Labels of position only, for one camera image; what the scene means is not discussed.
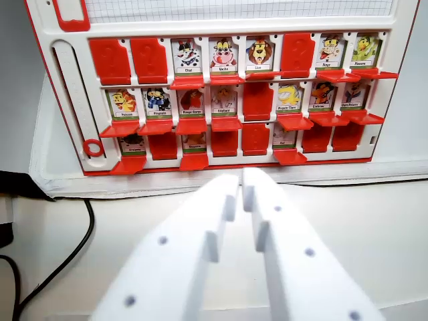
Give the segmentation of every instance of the character card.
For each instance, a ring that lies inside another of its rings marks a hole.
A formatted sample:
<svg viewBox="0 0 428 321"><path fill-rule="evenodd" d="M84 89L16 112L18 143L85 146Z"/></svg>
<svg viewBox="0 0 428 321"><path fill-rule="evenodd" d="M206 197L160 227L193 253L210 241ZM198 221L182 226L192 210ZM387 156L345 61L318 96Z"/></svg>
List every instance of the character card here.
<svg viewBox="0 0 428 321"><path fill-rule="evenodd" d="M364 109L368 96L368 86L361 82L349 82L345 86L341 110Z"/></svg>
<svg viewBox="0 0 428 321"><path fill-rule="evenodd" d="M381 52L382 41L377 33L359 33L356 37L351 68L373 68Z"/></svg>
<svg viewBox="0 0 428 321"><path fill-rule="evenodd" d="M196 135L182 135L183 152L206 152L207 139L205 133L202 132Z"/></svg>
<svg viewBox="0 0 428 321"><path fill-rule="evenodd" d="M247 37L245 70L252 72L271 72L274 64L274 44L268 35Z"/></svg>
<svg viewBox="0 0 428 321"><path fill-rule="evenodd" d="M346 41L341 34L323 33L320 39L315 69L333 70L342 67Z"/></svg>
<svg viewBox="0 0 428 321"><path fill-rule="evenodd" d="M333 109L336 87L330 82L314 82L309 99L310 112L327 112Z"/></svg>
<svg viewBox="0 0 428 321"><path fill-rule="evenodd" d="M205 106L203 93L198 89L177 91L180 117L203 117Z"/></svg>
<svg viewBox="0 0 428 321"><path fill-rule="evenodd" d="M202 74L201 48L191 39L171 40L176 76L196 76Z"/></svg>
<svg viewBox="0 0 428 321"><path fill-rule="evenodd" d="M211 114L213 117L236 116L237 92L235 86L211 87Z"/></svg>
<svg viewBox="0 0 428 321"><path fill-rule="evenodd" d="M238 73L238 46L231 37L209 38L209 70L213 75Z"/></svg>
<svg viewBox="0 0 428 321"><path fill-rule="evenodd" d="M297 139L297 131L288 132L283 129L279 123L275 123L274 139L272 142L273 149L295 148Z"/></svg>
<svg viewBox="0 0 428 321"><path fill-rule="evenodd" d="M144 140L137 134L132 134L127 137L118 138L120 152L124 156L136 156L146 154L146 148L144 147Z"/></svg>
<svg viewBox="0 0 428 321"><path fill-rule="evenodd" d="M113 120L138 119L135 96L131 94L133 89L106 90L107 103L112 113Z"/></svg>
<svg viewBox="0 0 428 321"><path fill-rule="evenodd" d="M172 118L171 100L163 88L145 88L142 90L144 110L147 119Z"/></svg>
<svg viewBox="0 0 428 321"><path fill-rule="evenodd" d="M276 112L286 114L302 109L303 88L296 84L279 84Z"/></svg>

